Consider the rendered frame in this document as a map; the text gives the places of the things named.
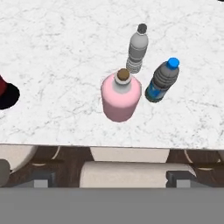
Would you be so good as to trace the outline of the grey plastic bottle black cap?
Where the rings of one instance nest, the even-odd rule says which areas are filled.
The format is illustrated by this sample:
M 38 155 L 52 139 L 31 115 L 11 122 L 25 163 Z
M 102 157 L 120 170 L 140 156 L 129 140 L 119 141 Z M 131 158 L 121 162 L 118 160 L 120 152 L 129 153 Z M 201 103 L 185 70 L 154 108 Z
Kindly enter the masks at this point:
M 129 41 L 129 55 L 126 62 L 126 68 L 131 74 L 137 74 L 142 67 L 143 59 L 146 54 L 149 39 L 147 35 L 147 25 L 140 24 L 136 32 Z

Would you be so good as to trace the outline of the dark red glass bottle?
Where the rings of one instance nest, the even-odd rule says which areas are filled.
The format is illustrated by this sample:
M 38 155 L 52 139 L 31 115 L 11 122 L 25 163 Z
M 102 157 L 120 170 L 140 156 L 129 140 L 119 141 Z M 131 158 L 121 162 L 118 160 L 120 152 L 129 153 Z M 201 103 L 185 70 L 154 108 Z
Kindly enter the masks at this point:
M 9 109 L 19 99 L 20 91 L 12 83 L 6 82 L 0 75 L 0 110 Z

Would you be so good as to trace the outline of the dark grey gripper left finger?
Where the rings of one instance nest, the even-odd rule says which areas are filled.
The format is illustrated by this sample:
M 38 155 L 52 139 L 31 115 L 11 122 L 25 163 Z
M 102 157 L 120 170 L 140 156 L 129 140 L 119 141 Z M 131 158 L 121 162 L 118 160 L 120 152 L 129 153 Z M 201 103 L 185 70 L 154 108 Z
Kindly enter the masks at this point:
M 56 174 L 53 171 L 35 171 L 25 182 L 17 187 L 51 188 L 56 186 Z

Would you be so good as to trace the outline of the pink glass bottle with cork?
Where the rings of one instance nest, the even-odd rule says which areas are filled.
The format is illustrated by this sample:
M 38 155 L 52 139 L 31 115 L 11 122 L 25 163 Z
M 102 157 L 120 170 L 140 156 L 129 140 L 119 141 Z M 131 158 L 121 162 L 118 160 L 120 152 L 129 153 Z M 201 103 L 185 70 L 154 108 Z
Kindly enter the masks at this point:
M 101 84 L 102 107 L 113 122 L 129 120 L 140 100 L 142 85 L 126 68 L 109 75 Z

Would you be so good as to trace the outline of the dark plastic bottle blue cap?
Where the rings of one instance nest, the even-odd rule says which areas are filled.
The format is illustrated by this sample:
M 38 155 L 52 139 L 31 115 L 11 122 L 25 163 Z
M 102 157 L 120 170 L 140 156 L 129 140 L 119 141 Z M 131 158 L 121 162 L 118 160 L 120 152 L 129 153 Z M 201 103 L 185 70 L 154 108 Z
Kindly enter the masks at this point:
M 149 86 L 145 89 L 145 97 L 149 102 L 160 102 L 169 88 L 179 76 L 179 60 L 169 58 L 154 72 Z

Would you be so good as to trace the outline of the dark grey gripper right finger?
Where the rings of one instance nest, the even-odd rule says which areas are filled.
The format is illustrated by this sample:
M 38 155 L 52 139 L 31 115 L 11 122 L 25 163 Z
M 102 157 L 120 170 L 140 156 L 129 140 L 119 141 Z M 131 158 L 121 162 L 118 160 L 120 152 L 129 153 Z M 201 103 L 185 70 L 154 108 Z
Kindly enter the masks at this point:
M 207 187 L 207 185 L 201 184 L 189 171 L 167 171 L 165 176 L 167 188 Z

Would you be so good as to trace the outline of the beige cushioned stool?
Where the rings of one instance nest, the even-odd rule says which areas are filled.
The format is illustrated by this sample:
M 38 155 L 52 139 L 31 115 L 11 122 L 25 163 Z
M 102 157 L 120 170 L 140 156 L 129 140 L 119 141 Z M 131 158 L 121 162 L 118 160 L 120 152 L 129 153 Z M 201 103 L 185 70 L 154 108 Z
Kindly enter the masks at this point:
M 33 160 L 38 150 L 36 145 L 6 145 L 0 144 L 0 187 L 7 184 L 10 175 L 31 162 L 34 166 L 43 166 L 55 162 L 60 147 L 50 159 Z
M 165 188 L 167 171 L 187 171 L 188 164 L 167 163 L 170 150 L 91 147 L 94 160 L 80 172 L 80 188 Z

